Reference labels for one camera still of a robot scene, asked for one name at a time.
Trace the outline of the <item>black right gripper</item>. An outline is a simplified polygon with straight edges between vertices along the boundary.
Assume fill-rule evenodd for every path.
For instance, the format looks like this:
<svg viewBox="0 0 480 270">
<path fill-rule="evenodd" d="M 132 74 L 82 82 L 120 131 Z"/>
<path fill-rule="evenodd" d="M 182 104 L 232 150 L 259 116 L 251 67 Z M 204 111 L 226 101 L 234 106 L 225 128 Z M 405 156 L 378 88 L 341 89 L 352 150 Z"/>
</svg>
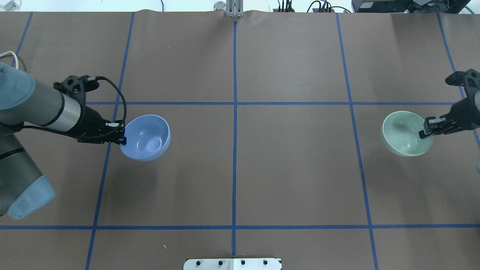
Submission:
<svg viewBox="0 0 480 270">
<path fill-rule="evenodd" d="M 439 118 L 425 118 L 424 130 L 420 130 L 418 136 L 423 140 L 434 135 L 448 135 L 475 130 L 479 126 L 479 102 L 474 99 L 463 99 L 453 104 L 449 113 Z"/>
</svg>

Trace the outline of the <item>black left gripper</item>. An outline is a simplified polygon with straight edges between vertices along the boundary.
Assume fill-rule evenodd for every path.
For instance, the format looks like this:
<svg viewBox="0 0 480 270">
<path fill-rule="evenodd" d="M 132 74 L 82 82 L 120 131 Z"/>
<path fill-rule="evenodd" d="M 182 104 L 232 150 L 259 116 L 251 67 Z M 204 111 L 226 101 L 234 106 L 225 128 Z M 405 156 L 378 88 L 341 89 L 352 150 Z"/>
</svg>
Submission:
<svg viewBox="0 0 480 270">
<path fill-rule="evenodd" d="M 77 124 L 77 141 L 90 144 L 115 143 L 124 146 L 127 144 L 125 118 L 108 121 L 89 106 L 83 106 Z"/>
</svg>

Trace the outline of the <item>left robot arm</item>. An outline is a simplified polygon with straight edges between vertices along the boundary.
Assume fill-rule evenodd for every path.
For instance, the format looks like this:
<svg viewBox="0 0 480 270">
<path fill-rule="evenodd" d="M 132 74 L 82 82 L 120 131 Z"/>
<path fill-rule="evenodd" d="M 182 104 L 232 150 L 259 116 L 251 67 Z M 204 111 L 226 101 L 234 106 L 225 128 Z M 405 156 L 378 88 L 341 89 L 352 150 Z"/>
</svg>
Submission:
<svg viewBox="0 0 480 270">
<path fill-rule="evenodd" d="M 29 73 L 1 63 L 1 215 L 22 219 L 55 198 L 50 180 L 45 176 L 16 133 L 36 129 L 66 137 L 79 143 L 127 144 L 126 115 L 109 121 L 86 104 L 86 94 L 98 89 L 99 82 L 113 85 L 103 76 L 67 77 L 52 86 Z"/>
</svg>

